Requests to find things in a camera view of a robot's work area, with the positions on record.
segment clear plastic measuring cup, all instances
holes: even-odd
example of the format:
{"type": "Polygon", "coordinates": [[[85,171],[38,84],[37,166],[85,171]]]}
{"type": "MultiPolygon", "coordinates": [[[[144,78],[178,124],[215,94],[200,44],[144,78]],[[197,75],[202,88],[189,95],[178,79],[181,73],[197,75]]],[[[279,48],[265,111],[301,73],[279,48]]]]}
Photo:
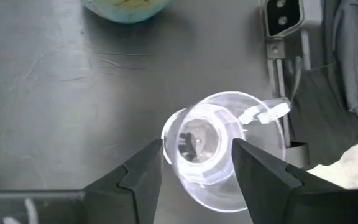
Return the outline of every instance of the clear plastic measuring cup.
{"type": "Polygon", "coordinates": [[[234,138],[285,159],[278,118],[291,104],[286,98],[260,101],[240,92],[211,95],[173,114],[162,131],[164,156],[186,191],[218,212],[247,209],[231,159],[234,138]]]}

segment metal rod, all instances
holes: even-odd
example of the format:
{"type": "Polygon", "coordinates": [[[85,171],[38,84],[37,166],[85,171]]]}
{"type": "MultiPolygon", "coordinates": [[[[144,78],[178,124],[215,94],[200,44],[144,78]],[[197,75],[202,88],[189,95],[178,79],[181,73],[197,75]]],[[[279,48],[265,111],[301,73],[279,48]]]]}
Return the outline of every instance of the metal rod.
{"type": "Polygon", "coordinates": [[[275,65],[274,60],[268,59],[267,60],[267,70],[268,70],[268,77],[270,79],[270,86],[272,87],[273,96],[278,96],[277,91],[277,82],[276,82],[276,72],[275,72],[275,65]]]}
{"type": "MultiPolygon", "coordinates": [[[[283,74],[283,60],[276,60],[276,68],[277,68],[277,78],[278,78],[278,89],[280,92],[280,97],[285,97],[285,84],[284,84],[284,74],[283,74]]],[[[284,143],[285,147],[291,147],[291,139],[290,139],[290,123],[288,120],[288,115],[285,115],[282,118],[283,121],[283,131],[284,131],[284,143]]]]}
{"type": "Polygon", "coordinates": [[[305,70],[311,69],[310,62],[310,46],[309,46],[309,33],[307,30],[301,31],[302,51],[303,51],[303,68],[305,70]]]}

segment dark gray table surface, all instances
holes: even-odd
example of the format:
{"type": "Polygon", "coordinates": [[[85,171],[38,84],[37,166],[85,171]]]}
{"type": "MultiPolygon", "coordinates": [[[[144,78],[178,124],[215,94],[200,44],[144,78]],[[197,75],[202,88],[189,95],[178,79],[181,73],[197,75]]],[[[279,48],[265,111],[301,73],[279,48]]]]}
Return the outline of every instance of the dark gray table surface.
{"type": "MultiPolygon", "coordinates": [[[[258,0],[179,0],[135,25],[79,0],[0,0],[0,189],[82,188],[219,91],[272,97],[258,0]]],[[[156,223],[251,223],[198,205],[165,164],[156,223]]]]}

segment globe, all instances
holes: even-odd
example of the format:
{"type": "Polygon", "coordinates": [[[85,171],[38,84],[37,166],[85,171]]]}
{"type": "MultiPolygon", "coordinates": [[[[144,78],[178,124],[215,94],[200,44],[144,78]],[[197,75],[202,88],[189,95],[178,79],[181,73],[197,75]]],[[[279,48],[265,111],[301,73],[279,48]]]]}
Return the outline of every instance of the globe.
{"type": "Polygon", "coordinates": [[[131,24],[161,11],[171,0],[81,0],[83,5],[110,21],[131,24]]]}

